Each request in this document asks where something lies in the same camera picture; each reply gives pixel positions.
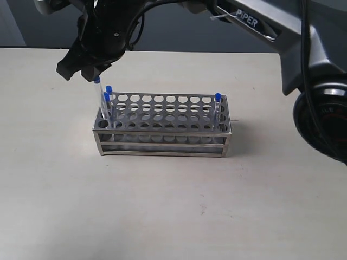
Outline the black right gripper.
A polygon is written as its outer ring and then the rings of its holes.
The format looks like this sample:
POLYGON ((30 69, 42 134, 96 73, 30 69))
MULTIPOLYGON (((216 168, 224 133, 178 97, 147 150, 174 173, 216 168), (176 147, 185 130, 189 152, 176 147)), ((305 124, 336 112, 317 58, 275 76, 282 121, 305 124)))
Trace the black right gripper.
POLYGON ((125 38, 133 19, 149 1, 71 1, 82 11, 78 37, 56 72, 66 81, 80 71, 92 82, 125 52, 125 38))

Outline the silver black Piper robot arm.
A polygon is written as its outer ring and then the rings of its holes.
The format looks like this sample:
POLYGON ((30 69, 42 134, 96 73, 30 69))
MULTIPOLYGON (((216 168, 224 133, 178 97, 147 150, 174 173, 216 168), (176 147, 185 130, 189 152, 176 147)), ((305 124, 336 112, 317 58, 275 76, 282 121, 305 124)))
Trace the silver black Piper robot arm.
MULTIPOLYGON (((93 81, 137 44, 144 16, 166 1, 61 1, 82 14, 78 36, 56 71, 93 81)), ((346 162, 346 12, 314 1, 180 1, 193 13, 240 26, 280 56, 282 92, 300 91, 293 108, 303 139, 346 162)))

